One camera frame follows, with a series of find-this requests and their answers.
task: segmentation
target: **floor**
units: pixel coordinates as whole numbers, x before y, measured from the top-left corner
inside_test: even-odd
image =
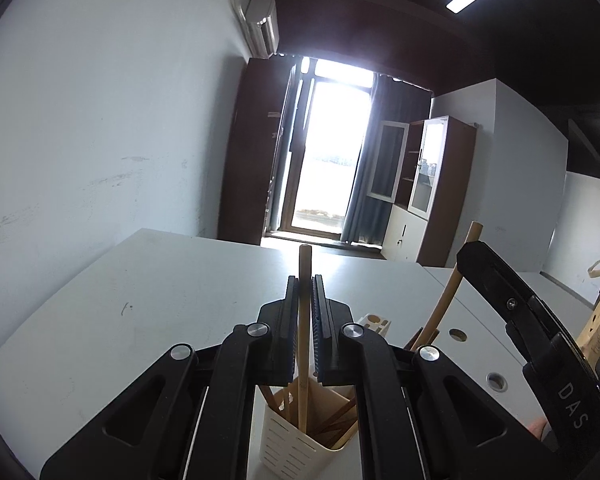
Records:
[[[298,252],[298,247],[306,242],[295,242],[292,240],[283,240],[280,238],[266,237],[262,239],[261,247],[277,249],[279,251]],[[376,260],[384,260],[382,254],[375,251],[357,251],[355,249],[336,249],[332,247],[322,247],[316,244],[310,244],[316,253],[340,254],[341,256],[354,256],[357,258],[373,258]]]

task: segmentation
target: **glass cabinet door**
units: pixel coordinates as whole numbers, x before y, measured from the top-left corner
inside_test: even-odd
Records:
[[[445,151],[447,118],[425,121],[420,143],[420,159],[416,167],[415,182],[408,210],[429,219],[436,194],[442,155]]]
[[[385,202],[395,201],[408,131],[407,123],[380,122],[368,196]]]

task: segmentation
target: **bamboo stick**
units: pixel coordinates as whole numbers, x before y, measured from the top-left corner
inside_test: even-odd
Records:
[[[356,422],[358,418],[354,416],[353,418],[346,418],[345,420],[341,420],[340,422],[334,422],[330,426],[324,428],[320,433],[329,433],[330,431],[336,430],[348,430],[351,425]]]
[[[284,407],[282,409],[282,416],[284,419],[289,422],[291,418],[291,414],[289,413],[289,388],[286,386],[282,388],[282,400],[284,402]]]
[[[358,421],[356,420],[353,423],[353,426],[351,426],[343,436],[341,436],[338,441],[331,446],[331,449],[336,450],[336,449],[340,449],[342,446],[344,446],[349,439],[356,433],[356,431],[358,430]]]
[[[475,242],[480,238],[480,234],[482,233],[482,224],[478,222],[471,222],[471,227],[469,227],[469,232],[466,235],[466,239],[464,243]],[[446,310],[449,308],[451,301],[453,300],[456,292],[458,291],[458,287],[462,282],[462,274],[458,272],[458,264],[454,265],[454,270],[451,272],[451,276],[449,276],[448,282],[446,282],[445,290],[442,291],[442,295],[438,300],[438,304],[433,309],[429,320],[426,325],[420,332],[420,335],[416,339],[416,342],[411,346],[411,351],[415,351],[419,346],[427,344],[433,333],[438,328],[440,321],[445,315]]]
[[[299,253],[299,285],[300,297],[298,306],[298,344],[296,359],[298,360],[298,430],[306,433],[306,414],[309,396],[309,334],[311,325],[311,245],[300,246]]]
[[[262,385],[258,385],[260,392],[262,393],[262,396],[264,397],[264,400],[266,401],[267,405],[277,414],[280,415],[280,409],[278,407],[278,404],[276,402],[275,397],[273,396],[273,392],[271,391],[271,387],[270,386],[262,386]]]
[[[312,433],[313,434],[322,433],[324,431],[324,428],[333,424],[336,420],[338,420],[341,416],[343,416],[345,413],[347,413],[355,405],[356,405],[356,398],[353,397],[353,399],[351,399],[349,402],[340,406],[336,410],[336,412],[333,413],[333,415],[331,415],[329,418],[327,418],[326,420],[324,420],[320,424],[318,424],[318,426],[312,431]]]

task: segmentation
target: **wooden cabinet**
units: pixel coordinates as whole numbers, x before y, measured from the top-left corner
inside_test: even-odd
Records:
[[[242,74],[222,178],[218,239],[259,245],[291,56],[250,59]]]
[[[406,150],[416,153],[417,158],[408,160],[405,156],[400,178],[404,185],[402,190],[398,188],[392,206],[382,256],[396,262],[444,267],[469,182],[475,128],[453,117],[421,124],[419,149]],[[410,125],[410,135],[415,131]]]

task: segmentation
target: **door frame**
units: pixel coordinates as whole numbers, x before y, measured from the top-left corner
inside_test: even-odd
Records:
[[[315,65],[317,58],[310,58],[309,69],[307,73],[301,71],[301,60],[298,61],[296,70],[300,75],[301,89],[298,98],[298,106],[296,108],[296,116],[293,124],[293,131],[289,152],[291,159],[289,161],[289,172],[286,180],[285,197],[282,203],[282,214],[280,218],[280,230],[289,233],[309,235],[320,238],[330,238],[339,240],[340,233],[330,233],[328,231],[318,231],[314,229],[306,229],[291,225],[296,208],[296,198],[298,197],[298,186],[300,184],[300,173],[302,171],[302,163],[304,162],[305,142],[307,128],[311,118],[312,107],[314,104],[315,85],[319,82],[338,83],[352,88],[363,90],[371,94],[371,88],[362,87],[359,85],[343,83],[337,79],[327,78],[315,75]]]

